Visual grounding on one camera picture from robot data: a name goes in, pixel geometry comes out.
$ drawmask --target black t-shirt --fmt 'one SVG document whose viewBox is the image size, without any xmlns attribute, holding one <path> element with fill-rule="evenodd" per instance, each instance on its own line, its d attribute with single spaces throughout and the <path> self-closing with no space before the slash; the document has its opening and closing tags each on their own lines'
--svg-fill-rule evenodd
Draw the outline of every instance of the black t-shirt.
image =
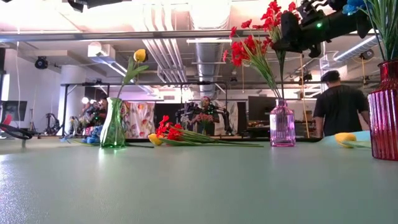
<svg viewBox="0 0 398 224">
<path fill-rule="evenodd" d="M 314 117 L 325 118 L 325 136 L 362 131 L 358 112 L 368 111 L 368 101 L 360 90 L 346 85 L 334 86 L 317 99 Z"/>
</svg>

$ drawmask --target green glass vase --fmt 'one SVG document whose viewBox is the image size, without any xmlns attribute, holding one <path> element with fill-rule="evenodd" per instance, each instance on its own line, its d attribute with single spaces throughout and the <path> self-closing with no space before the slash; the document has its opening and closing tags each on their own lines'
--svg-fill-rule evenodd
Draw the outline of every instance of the green glass vase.
<svg viewBox="0 0 398 224">
<path fill-rule="evenodd" d="M 108 112 L 100 136 L 102 148 L 122 148 L 125 146 L 121 119 L 122 100 L 108 97 Z"/>
</svg>

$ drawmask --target vase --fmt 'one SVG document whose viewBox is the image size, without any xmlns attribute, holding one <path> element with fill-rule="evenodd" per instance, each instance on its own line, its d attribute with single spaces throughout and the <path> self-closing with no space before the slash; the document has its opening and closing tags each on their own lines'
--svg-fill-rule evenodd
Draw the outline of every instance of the vase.
<svg viewBox="0 0 398 224">
<path fill-rule="evenodd" d="M 108 98 L 108 112 L 101 136 L 99 138 L 102 148 L 121 148 L 125 146 L 124 130 L 122 127 L 121 107 L 122 100 Z"/>
<path fill-rule="evenodd" d="M 272 147 L 295 146 L 294 113 L 288 109 L 285 99 L 276 99 L 276 107 L 269 115 L 269 126 Z"/>
<path fill-rule="evenodd" d="M 398 60 L 379 68 L 380 87 L 368 95 L 372 156 L 398 161 Z"/>
</svg>

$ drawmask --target cap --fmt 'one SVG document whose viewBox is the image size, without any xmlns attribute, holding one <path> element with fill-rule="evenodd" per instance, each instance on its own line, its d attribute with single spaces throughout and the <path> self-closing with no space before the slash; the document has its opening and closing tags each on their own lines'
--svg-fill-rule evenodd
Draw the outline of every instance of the cap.
<svg viewBox="0 0 398 224">
<path fill-rule="evenodd" d="M 340 73 L 337 70 L 331 70 L 326 72 L 321 77 L 321 82 L 333 82 L 337 81 L 340 78 Z"/>
</svg>

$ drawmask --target ceiling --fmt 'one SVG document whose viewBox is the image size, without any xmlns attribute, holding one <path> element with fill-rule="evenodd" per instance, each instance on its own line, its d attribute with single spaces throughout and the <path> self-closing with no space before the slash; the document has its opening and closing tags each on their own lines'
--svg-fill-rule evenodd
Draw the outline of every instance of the ceiling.
<svg viewBox="0 0 398 224">
<path fill-rule="evenodd" d="M 211 19 L 212 14 L 217 13 L 217 9 L 212 9 L 210 0 L 200 0 L 207 2 L 209 5 L 208 12 L 204 12 L 204 16 Z M 172 7 L 171 24 L 174 30 L 191 30 L 192 23 L 190 20 L 190 4 L 189 0 L 169 0 L 169 1 L 126 1 L 118 4 L 101 6 L 85 9 L 83 13 L 74 11 L 68 3 L 62 0 L 14 0 L 9 3 L 0 2 L 0 35 L 21 33 L 42 33 L 47 32 L 135 32 L 134 21 L 137 20 L 135 16 L 138 6 L 143 3 L 152 7 L 152 10 L 157 10 L 160 7 L 160 2 L 170 2 Z M 283 2 L 282 8 L 287 8 L 289 1 Z M 231 1 L 231 12 L 229 15 L 228 28 L 232 26 L 240 26 L 240 23 L 253 18 L 253 24 L 259 23 L 259 19 L 267 8 L 269 0 L 243 0 Z M 326 14 L 332 12 L 328 7 L 324 7 Z M 187 39 L 177 39 L 178 49 L 182 58 L 183 66 L 186 68 L 189 80 L 199 80 L 197 74 L 197 66 L 193 63 L 196 62 L 195 44 L 188 44 Z M 346 35 L 335 38 L 331 43 L 325 43 L 325 50 L 331 52 L 344 52 L 361 40 L 355 35 Z M 127 61 L 130 56 L 134 54 L 137 49 L 145 49 L 142 40 L 108 40 L 101 41 L 102 44 L 111 44 L 117 53 L 119 63 L 127 67 Z M 66 64 L 76 64 L 87 66 L 91 71 L 88 75 L 89 79 L 102 78 L 108 82 L 119 82 L 121 77 L 119 73 L 115 72 L 109 66 L 104 64 L 93 64 L 93 61 L 87 57 L 88 45 L 90 42 L 86 41 L 53 41 L 53 42 L 23 42 L 19 46 L 21 52 L 26 52 L 27 56 L 35 57 L 29 52 L 44 51 L 51 52 L 48 56 L 50 64 L 62 66 Z M 224 48 L 228 49 L 230 44 L 224 44 Z M 344 80 L 359 80 L 363 75 L 372 76 L 377 79 L 378 70 L 377 64 L 381 62 L 378 50 L 375 57 L 366 62 L 364 67 L 359 58 L 353 58 L 345 62 L 347 64 L 347 75 L 343 77 Z M 275 53 L 269 52 L 269 59 L 273 61 Z M 305 52 L 305 57 L 302 63 L 305 64 L 311 59 L 308 57 L 308 52 Z M 157 62 L 153 57 L 149 57 L 146 62 L 149 65 L 149 71 L 140 77 L 142 82 L 159 82 L 156 71 Z M 279 64 L 271 62 L 272 69 L 275 74 L 279 74 Z M 288 53 L 284 68 L 284 79 L 287 81 L 297 81 L 296 74 L 294 73 L 300 68 L 300 55 Z M 320 67 L 318 60 L 312 63 L 309 68 L 313 74 L 319 73 Z M 215 74 L 217 80 L 229 80 L 232 76 L 236 76 L 239 82 L 263 82 L 263 78 L 251 68 L 235 68 L 230 63 L 221 64 L 219 74 Z M 291 88 L 298 88 L 298 85 L 288 86 Z M 246 85 L 245 88 L 265 88 L 263 85 Z M 137 88 L 129 88 L 126 91 L 137 91 Z"/>
</svg>

